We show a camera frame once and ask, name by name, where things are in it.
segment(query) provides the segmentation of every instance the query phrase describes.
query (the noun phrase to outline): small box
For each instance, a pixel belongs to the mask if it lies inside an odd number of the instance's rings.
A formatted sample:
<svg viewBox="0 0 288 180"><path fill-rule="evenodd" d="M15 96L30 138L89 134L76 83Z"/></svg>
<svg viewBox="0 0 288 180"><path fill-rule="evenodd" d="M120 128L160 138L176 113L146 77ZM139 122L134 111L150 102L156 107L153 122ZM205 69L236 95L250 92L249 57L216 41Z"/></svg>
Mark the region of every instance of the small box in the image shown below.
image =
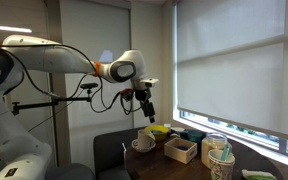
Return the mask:
<svg viewBox="0 0 288 180"><path fill-rule="evenodd" d="M164 144L164 155L187 164L197 155L197 144L181 138L174 138Z"/></svg>

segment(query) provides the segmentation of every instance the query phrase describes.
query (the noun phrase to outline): saucer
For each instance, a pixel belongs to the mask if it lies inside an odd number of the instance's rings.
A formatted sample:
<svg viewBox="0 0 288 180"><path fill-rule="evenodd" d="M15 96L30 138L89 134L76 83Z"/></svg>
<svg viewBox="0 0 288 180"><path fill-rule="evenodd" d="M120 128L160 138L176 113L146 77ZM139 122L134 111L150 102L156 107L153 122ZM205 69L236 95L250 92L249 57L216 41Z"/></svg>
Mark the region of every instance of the saucer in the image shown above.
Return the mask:
<svg viewBox="0 0 288 180"><path fill-rule="evenodd" d="M148 152L148 151L152 150L155 147L155 145L156 145L156 143L155 143L155 141L153 139L151 140L150 144L151 144L150 147L144 148L144 149L140 149L138 147L137 139L134 139L132 141L132 148L134 148L137 152L145 153L145 152Z"/></svg>

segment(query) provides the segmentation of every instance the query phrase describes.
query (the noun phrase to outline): dark table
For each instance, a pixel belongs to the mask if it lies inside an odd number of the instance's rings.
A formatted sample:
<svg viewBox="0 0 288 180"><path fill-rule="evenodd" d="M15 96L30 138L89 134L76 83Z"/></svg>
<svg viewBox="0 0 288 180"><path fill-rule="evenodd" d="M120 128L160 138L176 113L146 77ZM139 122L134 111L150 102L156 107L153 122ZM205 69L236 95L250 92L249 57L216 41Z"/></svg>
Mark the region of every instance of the dark table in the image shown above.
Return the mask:
<svg viewBox="0 0 288 180"><path fill-rule="evenodd" d="M167 138L165 141L156 142L155 148L147 153L137 152L132 147L127 148L126 169L132 179L211 179L211 171L202 163L200 151L188 164L165 156L164 144L168 140L170 138ZM233 140L229 140L229 142L232 144L235 156L232 180L244 179L241 172L242 169L270 172L278 180L284 179L279 170L267 157L239 142Z"/></svg>

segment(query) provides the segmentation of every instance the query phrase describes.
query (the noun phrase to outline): cup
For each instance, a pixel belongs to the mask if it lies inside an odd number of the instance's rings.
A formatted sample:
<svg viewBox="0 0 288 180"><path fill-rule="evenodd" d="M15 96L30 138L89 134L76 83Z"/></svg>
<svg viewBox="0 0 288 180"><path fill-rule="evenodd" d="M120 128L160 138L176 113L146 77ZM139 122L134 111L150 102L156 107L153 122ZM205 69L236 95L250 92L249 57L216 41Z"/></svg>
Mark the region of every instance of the cup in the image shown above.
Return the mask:
<svg viewBox="0 0 288 180"><path fill-rule="evenodd" d="M221 161L223 150L212 149L208 153L211 161L211 177L212 180L231 180L233 168L235 164L235 157L230 153L226 161Z"/></svg>
<svg viewBox="0 0 288 180"><path fill-rule="evenodd" d="M198 130L187 130L181 131L180 136L181 138L192 142L201 142L203 134L201 131Z"/></svg>
<svg viewBox="0 0 288 180"><path fill-rule="evenodd" d="M140 129L137 131L137 147L139 149L147 149L154 143L155 136L149 130Z"/></svg>

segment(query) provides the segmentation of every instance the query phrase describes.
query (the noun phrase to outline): yellow object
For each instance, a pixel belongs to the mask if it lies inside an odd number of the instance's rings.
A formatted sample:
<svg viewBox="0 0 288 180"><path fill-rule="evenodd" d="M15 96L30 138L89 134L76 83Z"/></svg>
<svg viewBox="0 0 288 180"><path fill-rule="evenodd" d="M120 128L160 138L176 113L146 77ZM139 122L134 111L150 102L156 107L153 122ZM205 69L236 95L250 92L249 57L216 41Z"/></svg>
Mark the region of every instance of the yellow object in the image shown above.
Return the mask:
<svg viewBox="0 0 288 180"><path fill-rule="evenodd" d="M147 126L145 130L149 130L155 136L155 141L162 141L166 138L169 129L161 125Z"/></svg>

